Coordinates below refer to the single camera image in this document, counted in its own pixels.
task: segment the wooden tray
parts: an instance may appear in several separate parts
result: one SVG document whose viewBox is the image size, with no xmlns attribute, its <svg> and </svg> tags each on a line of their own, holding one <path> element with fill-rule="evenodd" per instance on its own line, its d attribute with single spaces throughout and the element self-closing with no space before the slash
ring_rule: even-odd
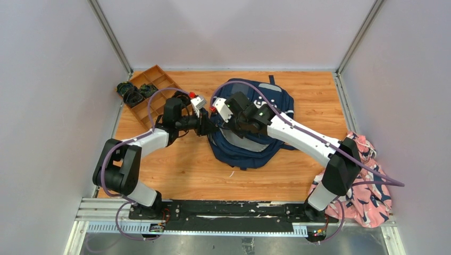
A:
<svg viewBox="0 0 451 255">
<path fill-rule="evenodd" d="M 137 88 L 141 87 L 143 84 L 153 84 L 157 87 L 158 90 L 164 88 L 178 88 L 181 89 L 175 82 L 172 80 L 158 65 L 147 69 L 141 74 L 133 77 L 130 82 Z M 155 121 L 157 117 L 163 114 L 164 104 L 166 103 L 166 99 L 172 97 L 176 91 L 169 90 L 159 92 L 151 102 L 151 116 Z M 140 102 L 138 105 L 134 107 L 127 108 L 131 111 L 131 113 L 136 117 L 136 120 L 143 126 L 145 129 L 150 129 L 152 127 L 151 121 L 147 114 L 147 104 L 149 102 L 149 98 Z"/>
</svg>

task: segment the backpack handle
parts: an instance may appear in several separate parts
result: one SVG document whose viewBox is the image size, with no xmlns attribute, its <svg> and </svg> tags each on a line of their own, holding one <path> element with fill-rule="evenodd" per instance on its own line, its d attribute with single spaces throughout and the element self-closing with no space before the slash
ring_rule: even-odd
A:
<svg viewBox="0 0 451 255">
<path fill-rule="evenodd" d="M 269 84 L 275 85 L 275 82 L 274 82 L 274 75 L 268 75 L 268 76 L 269 76 Z"/>
</svg>

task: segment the pink floral fabric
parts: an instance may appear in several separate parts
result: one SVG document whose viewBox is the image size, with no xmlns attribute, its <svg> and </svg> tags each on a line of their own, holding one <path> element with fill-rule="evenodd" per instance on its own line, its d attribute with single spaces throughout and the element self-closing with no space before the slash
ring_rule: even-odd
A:
<svg viewBox="0 0 451 255">
<path fill-rule="evenodd" d="M 356 141 L 362 163 L 381 174 L 385 174 L 381 166 L 374 160 L 375 150 L 373 145 L 367 142 L 364 135 L 350 132 L 347 137 Z M 322 180 L 323 174 L 324 171 L 315 177 L 309 193 Z M 354 183 L 365 181 L 384 180 L 363 169 Z M 339 202 L 342 203 L 345 209 L 345 218 L 355 219 L 364 227 L 377 227 L 384 223 L 388 220 L 391 209 L 391 196 L 386 185 L 362 184 L 351 187 L 346 196 L 340 197 L 339 201 L 329 204 L 325 213 L 334 218 L 341 218 L 341 208 L 337 204 Z"/>
</svg>

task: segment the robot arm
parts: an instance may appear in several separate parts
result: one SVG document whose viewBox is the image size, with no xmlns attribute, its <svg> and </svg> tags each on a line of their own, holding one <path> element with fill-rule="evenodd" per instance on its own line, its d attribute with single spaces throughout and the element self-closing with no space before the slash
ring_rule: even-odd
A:
<svg viewBox="0 0 451 255">
<path fill-rule="evenodd" d="M 147 187 L 138 180 L 140 161 L 152 152 L 171 145 L 178 137 L 179 131 L 194 130 L 198 136 L 216 132 L 218 128 L 208 119 L 208 112 L 203 108 L 206 101 L 201 96 L 190 94 L 190 99 L 173 97 L 166 100 L 164 113 L 158 118 L 155 130 L 149 135 L 139 135 L 130 143 L 120 146 L 112 154 L 105 167 L 105 185 L 135 201 L 144 213 L 152 218 L 161 211 L 161 194 Z M 182 116 L 182 109 L 191 104 L 193 114 Z M 93 174 L 93 183 L 101 186 L 101 169 L 107 153 L 123 141 L 109 139 L 104 146 L 97 167 Z"/>
<path fill-rule="evenodd" d="M 316 214 L 323 211 L 336 197 L 344 196 L 361 170 L 355 163 L 330 147 L 334 145 L 360 161 L 357 145 L 352 139 L 339 141 L 326 137 L 280 113 L 280 116 L 291 124 L 288 125 L 268 105 L 257 108 L 242 92 L 233 94 L 227 100 L 217 98 L 213 106 L 225 121 L 225 126 L 236 135 L 242 137 L 246 132 L 266 134 L 307 153 L 325 167 L 323 180 L 307 198 L 307 205 L 304 208 L 306 213 L 311 211 L 312 214 Z M 322 137 L 327 143 L 294 129 L 293 126 Z"/>
</svg>

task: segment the white wall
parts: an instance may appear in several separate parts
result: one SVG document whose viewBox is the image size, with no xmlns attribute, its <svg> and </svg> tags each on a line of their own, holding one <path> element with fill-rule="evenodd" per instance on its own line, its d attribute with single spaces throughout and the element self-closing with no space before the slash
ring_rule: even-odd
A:
<svg viewBox="0 0 451 255">
<path fill-rule="evenodd" d="M 388 0 L 343 75 L 378 149 L 407 254 L 449 254 L 451 2 Z"/>
<path fill-rule="evenodd" d="M 335 69 L 374 0 L 101 0 L 146 69 Z"/>
<path fill-rule="evenodd" d="M 1 0 L 0 24 L 0 254 L 62 254 L 126 74 L 87 1 Z"/>
</svg>

